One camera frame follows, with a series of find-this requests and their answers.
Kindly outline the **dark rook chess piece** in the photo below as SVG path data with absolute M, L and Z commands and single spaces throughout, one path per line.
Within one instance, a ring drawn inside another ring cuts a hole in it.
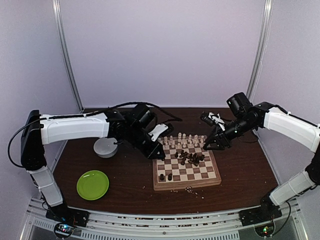
M 165 175 L 164 175 L 164 174 L 161 174 L 161 175 L 159 176 L 159 180 L 160 180 L 160 182 L 165 182 L 165 181 L 166 181 Z

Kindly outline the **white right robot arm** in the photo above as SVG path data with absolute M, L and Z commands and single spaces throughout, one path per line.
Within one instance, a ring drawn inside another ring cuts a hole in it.
M 288 138 L 278 144 L 272 143 L 270 139 L 267 141 L 269 147 L 275 148 L 266 151 L 273 167 L 289 163 L 306 164 L 300 172 L 262 197 L 256 216 L 266 221 L 278 211 L 280 205 L 320 185 L 320 126 L 269 102 L 253 105 L 244 96 L 235 95 L 227 103 L 234 115 L 232 120 L 226 120 L 213 112 L 203 111 L 200 115 L 200 119 L 213 128 L 204 142 L 205 150 L 212 150 L 219 157 L 225 151 L 225 159 L 234 159 L 240 155 L 240 161 L 248 162 L 257 157 L 257 145 L 241 149 L 243 144 L 237 143 L 232 150 L 232 140 L 252 130 L 266 129 L 276 132 L 276 139 L 280 136 Z

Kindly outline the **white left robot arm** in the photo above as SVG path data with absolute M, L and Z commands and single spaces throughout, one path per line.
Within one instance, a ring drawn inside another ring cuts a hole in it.
M 72 218 L 72 211 L 47 167 L 44 146 L 74 139 L 114 138 L 127 141 L 150 160 L 162 160 L 165 153 L 159 136 L 170 129 L 165 123 L 157 124 L 151 131 L 147 126 L 156 118 L 146 103 L 137 103 L 128 111 L 116 108 L 69 115 L 45 115 L 38 110 L 29 113 L 21 133 L 20 164 L 35 180 L 48 208 L 61 222 Z

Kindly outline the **wooden chess board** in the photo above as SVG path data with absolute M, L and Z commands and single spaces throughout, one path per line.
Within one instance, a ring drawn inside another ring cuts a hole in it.
M 216 159 L 211 150 L 204 150 L 205 135 L 186 135 L 179 133 L 177 136 L 160 137 L 158 141 L 162 144 L 165 153 L 163 160 L 153 161 L 153 189 L 155 191 L 176 191 L 181 189 L 202 188 L 220 185 L 222 182 Z M 176 158 L 175 153 L 184 150 L 188 153 L 205 155 L 204 161 L 198 166 L 185 161 L 181 165 L 182 158 Z M 165 175 L 165 181 L 160 182 L 160 175 Z

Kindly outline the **dark knight chess piece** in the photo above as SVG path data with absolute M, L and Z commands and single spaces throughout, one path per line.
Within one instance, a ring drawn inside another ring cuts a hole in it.
M 168 180 L 171 181 L 172 179 L 173 179 L 173 174 L 170 173 L 170 174 L 168 175 Z

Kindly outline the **white ceramic bowl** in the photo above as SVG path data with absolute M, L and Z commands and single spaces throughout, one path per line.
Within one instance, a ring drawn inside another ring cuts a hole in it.
M 99 138 L 93 145 L 94 152 L 103 159 L 113 157 L 118 151 L 115 138 Z

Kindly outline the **green plate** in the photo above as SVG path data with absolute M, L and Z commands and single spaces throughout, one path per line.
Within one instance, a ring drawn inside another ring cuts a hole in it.
M 102 198 L 108 191 L 110 181 L 107 175 L 100 170 L 90 170 L 82 174 L 76 184 L 78 195 L 87 201 Z

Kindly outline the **right aluminium corner post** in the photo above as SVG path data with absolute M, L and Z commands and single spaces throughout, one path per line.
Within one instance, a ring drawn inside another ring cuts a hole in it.
M 254 99 L 260 73 L 262 70 L 263 56 L 268 45 L 270 25 L 272 20 L 272 11 L 273 11 L 273 0 L 265 0 L 258 45 L 256 49 L 256 54 L 253 62 L 249 84 L 246 91 L 246 96 L 251 101 Z

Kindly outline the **aluminium front frame rail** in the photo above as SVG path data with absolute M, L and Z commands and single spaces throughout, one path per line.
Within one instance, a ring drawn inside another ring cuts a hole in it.
M 20 240 L 307 240 L 298 203 L 282 205 L 280 218 L 243 225 L 239 210 L 145 215 L 89 211 L 86 226 L 68 227 L 46 218 L 39 198 L 29 202 Z

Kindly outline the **aluminium corner frame post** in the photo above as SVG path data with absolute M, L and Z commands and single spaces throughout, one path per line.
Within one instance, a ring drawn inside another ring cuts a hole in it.
M 63 23 L 63 17 L 62 17 L 62 11 L 61 11 L 61 1 L 60 0 L 52 0 L 52 7 L 53 7 L 53 14 L 57 26 L 60 46 L 62 50 L 62 58 L 64 62 L 64 66 L 67 73 L 67 79 L 70 83 L 71 92 L 73 94 L 73 97 L 76 101 L 77 108 L 80 112 L 84 110 L 84 106 L 80 97 L 80 93 L 76 84 L 74 71 L 72 68 L 71 58 L 68 50 L 67 40 L 66 40 L 66 34 L 64 30 L 64 23 Z

